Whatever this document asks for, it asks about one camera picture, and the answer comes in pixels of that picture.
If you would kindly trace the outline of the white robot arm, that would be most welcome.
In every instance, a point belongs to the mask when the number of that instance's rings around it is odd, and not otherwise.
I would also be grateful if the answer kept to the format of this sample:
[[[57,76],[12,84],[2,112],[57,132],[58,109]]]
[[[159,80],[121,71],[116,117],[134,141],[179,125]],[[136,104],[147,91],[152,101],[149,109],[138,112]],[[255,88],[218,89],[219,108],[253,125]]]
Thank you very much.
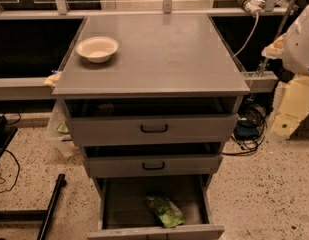
[[[262,56],[281,59],[283,67],[300,75],[309,75],[309,5],[288,30],[265,47]]]

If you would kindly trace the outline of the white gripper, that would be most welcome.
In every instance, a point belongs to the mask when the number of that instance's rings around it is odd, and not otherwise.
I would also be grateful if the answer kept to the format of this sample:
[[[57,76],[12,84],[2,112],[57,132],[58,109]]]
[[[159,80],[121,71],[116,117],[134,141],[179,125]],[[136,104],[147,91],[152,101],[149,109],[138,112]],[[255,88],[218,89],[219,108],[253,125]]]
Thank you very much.
[[[285,37],[285,34],[280,35],[262,50],[261,55],[269,59],[281,59],[283,56]]]

